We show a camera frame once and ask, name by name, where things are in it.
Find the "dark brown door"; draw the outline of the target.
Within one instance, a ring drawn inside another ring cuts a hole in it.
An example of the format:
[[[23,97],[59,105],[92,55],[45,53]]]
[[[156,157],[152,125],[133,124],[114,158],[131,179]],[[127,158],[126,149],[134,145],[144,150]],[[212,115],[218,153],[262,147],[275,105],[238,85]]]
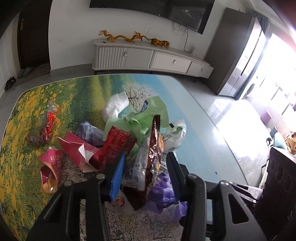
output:
[[[48,32],[52,0],[29,1],[18,20],[17,47],[20,68],[50,62]]]

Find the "white red label wrapper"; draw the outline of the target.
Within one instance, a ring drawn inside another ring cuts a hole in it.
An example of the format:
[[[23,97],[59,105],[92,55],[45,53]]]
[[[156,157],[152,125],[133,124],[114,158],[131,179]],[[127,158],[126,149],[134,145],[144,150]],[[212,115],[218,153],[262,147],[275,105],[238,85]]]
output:
[[[114,198],[114,201],[105,202],[105,206],[109,210],[120,215],[135,214],[135,210],[121,190],[119,190],[117,196]]]

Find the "red printed snack bag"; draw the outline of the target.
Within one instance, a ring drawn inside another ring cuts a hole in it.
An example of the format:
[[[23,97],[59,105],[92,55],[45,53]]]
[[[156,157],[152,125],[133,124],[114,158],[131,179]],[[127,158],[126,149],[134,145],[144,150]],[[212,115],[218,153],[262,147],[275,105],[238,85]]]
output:
[[[89,160],[89,165],[104,172],[107,165],[115,162],[116,157],[123,152],[128,155],[137,142],[131,133],[112,126],[102,149],[99,149]]]

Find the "white wall cupboard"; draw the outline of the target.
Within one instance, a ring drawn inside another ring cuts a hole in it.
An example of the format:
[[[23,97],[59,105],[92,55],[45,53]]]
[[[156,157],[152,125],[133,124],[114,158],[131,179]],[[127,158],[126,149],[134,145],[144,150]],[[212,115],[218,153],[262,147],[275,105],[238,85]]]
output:
[[[11,22],[1,37],[1,94],[10,77],[17,78],[14,61],[13,23]]]

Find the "grey slippers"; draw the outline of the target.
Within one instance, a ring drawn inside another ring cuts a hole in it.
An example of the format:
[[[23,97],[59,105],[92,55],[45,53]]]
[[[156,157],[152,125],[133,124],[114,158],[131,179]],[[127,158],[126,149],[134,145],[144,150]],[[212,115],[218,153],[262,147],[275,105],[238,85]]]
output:
[[[18,78],[27,77],[33,69],[33,67],[27,67],[26,69],[22,69],[18,75]]]

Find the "purple crumpled plastic bag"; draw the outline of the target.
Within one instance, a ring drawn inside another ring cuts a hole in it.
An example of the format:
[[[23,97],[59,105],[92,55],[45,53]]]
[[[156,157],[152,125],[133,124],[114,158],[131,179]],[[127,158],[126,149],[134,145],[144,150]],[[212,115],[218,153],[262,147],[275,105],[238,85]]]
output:
[[[104,145],[104,131],[91,125],[88,121],[79,124],[75,135],[94,147]]]

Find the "purple plastic bag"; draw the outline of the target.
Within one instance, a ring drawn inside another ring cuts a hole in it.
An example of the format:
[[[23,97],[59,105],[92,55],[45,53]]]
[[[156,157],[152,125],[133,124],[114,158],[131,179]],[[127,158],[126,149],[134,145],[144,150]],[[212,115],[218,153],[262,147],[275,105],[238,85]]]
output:
[[[79,124],[75,135],[94,147],[104,145],[104,131],[91,125],[88,121]]]
[[[161,171],[149,192],[145,208],[161,214],[169,207],[173,208],[173,220],[180,221],[182,217],[186,216],[188,203],[179,201],[174,194],[169,174]]]

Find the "black shoes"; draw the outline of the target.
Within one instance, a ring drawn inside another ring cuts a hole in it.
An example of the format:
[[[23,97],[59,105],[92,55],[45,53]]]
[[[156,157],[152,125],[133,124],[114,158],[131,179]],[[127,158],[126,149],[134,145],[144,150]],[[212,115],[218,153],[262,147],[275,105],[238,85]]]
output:
[[[10,77],[10,79],[6,82],[4,90],[7,91],[11,89],[16,83],[16,78],[14,76]]]

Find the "brown door mat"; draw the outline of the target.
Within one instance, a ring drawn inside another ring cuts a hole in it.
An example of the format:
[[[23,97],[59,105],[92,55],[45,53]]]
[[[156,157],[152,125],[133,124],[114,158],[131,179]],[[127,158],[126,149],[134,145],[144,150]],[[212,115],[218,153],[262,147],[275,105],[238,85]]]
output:
[[[21,85],[25,82],[28,82],[30,80],[33,80],[35,78],[41,77],[43,75],[49,74],[50,73],[50,63],[41,65],[41,66],[37,66],[35,68],[32,69],[32,71],[29,73],[29,75],[22,77],[20,79],[18,79],[15,83],[15,86]]]

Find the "white TV cabinet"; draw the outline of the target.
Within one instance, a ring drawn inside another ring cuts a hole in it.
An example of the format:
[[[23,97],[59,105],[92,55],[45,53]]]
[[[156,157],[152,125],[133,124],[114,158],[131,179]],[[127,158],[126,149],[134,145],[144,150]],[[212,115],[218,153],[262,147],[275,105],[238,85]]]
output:
[[[95,39],[92,69],[143,70],[176,73],[208,79],[214,70],[198,56],[174,48],[166,49],[146,42],[129,43]]]

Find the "clear red plastic wrapper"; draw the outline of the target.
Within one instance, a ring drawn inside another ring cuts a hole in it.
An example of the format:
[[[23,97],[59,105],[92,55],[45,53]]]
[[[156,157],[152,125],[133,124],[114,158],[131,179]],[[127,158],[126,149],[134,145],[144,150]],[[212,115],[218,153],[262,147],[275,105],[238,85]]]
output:
[[[59,108],[53,100],[50,100],[47,109],[42,116],[42,124],[37,135],[27,136],[27,142],[34,146],[48,144],[53,137],[55,121],[59,113]]]

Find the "white crumpled tissue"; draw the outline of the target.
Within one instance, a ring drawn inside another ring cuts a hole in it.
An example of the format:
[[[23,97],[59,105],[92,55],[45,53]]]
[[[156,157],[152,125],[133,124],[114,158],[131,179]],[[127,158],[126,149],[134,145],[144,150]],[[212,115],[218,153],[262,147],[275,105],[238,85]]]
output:
[[[130,104],[128,97],[124,92],[113,95],[105,105],[102,116],[104,122],[110,118],[118,118],[118,115]]]

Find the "white green plastic bag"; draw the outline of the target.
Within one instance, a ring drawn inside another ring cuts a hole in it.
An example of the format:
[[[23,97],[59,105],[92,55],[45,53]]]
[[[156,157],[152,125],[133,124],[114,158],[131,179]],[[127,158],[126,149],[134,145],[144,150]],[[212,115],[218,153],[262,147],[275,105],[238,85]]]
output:
[[[187,132],[184,120],[177,120],[169,124],[163,136],[164,153],[172,152],[180,147]]]

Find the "black wall television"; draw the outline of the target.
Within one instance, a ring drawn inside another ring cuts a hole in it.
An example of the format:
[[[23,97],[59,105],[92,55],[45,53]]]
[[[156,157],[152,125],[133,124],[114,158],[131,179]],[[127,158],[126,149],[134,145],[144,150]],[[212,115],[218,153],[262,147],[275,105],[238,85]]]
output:
[[[112,8],[139,11],[160,16],[202,34],[215,1],[196,0],[97,0],[90,8]]]

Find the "brown snack wrapper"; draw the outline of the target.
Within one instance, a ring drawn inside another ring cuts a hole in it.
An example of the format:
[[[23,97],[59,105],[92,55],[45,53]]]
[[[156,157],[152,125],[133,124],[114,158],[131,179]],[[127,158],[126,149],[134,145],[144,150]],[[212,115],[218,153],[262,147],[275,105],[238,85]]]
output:
[[[135,211],[145,205],[161,166],[164,141],[160,133],[160,123],[161,117],[154,116],[152,126],[137,153],[126,161],[122,179],[123,193]]]

